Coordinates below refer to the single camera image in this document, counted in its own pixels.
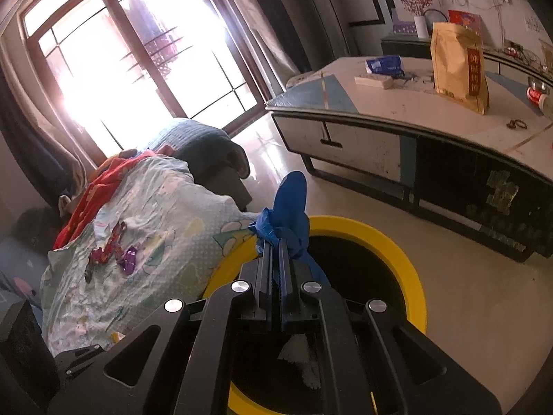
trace drawer handle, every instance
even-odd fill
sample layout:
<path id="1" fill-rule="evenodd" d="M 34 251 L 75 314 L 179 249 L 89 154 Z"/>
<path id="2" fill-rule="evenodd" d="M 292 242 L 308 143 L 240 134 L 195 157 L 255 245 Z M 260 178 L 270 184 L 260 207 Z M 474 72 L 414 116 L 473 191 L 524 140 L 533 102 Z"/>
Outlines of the drawer handle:
<path id="1" fill-rule="evenodd" d="M 333 142 L 331 140 L 321 139 L 323 145 L 328 145 L 329 147 L 343 148 L 340 142 Z"/>

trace yellow rim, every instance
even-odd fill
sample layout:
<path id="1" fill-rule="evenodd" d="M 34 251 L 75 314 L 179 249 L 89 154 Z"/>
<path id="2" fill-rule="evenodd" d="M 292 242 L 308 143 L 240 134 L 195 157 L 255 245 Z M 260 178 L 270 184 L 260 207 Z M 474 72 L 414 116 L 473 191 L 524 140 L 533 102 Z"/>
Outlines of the yellow rim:
<path id="1" fill-rule="evenodd" d="M 311 236 L 333 236 L 356 242 L 372 251 L 394 274 L 405 299 L 407 320 L 423 334 L 427 332 L 427 303 L 419 276 L 405 253 L 380 231 L 355 220 L 342 217 L 309 217 Z M 221 285 L 234 280 L 244 262 L 257 257 L 256 237 L 251 237 L 224 258 L 214 271 L 204 292 L 210 296 Z M 228 406 L 238 415 L 282 415 L 266 409 L 244 395 L 233 383 L 228 395 Z"/>

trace red cloth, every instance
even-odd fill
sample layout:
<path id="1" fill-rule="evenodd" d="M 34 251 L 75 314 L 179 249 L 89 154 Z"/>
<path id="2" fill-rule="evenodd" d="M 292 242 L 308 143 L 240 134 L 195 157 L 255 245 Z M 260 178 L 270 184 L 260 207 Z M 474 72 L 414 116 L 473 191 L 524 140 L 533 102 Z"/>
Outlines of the red cloth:
<path id="1" fill-rule="evenodd" d="M 76 239 L 85 226 L 96 217 L 100 208 L 110 200 L 125 175 L 142 159 L 155 155 L 153 151 L 146 150 L 133 159 L 113 159 L 108 169 L 88 185 L 69 223 L 58 234 L 52 249 L 64 247 Z"/>

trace table top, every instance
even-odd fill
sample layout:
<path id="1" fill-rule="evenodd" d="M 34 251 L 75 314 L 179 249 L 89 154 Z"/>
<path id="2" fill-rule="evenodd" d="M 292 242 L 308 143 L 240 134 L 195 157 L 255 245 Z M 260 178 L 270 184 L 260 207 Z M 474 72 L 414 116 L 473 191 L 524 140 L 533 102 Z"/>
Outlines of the table top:
<path id="1" fill-rule="evenodd" d="M 553 121 L 526 98 L 526 88 L 507 77 L 486 73 L 490 108 L 484 116 L 436 94 L 430 82 L 432 61 L 402 58 L 413 81 L 395 80 L 383 90 L 355 83 L 365 72 L 366 57 L 343 57 L 267 103 L 279 112 L 320 113 L 386 121 L 447 134 L 509 156 L 553 180 Z M 507 128 L 520 119 L 527 129 Z"/>

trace red picture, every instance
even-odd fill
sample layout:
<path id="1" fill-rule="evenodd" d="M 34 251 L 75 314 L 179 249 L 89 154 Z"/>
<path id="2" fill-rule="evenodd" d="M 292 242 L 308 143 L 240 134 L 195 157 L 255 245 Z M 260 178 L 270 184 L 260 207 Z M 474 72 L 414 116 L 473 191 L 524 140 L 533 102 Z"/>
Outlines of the red picture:
<path id="1" fill-rule="evenodd" d="M 449 9 L 450 22 L 464 26 L 482 38 L 482 17 L 477 13 L 454 11 Z"/>

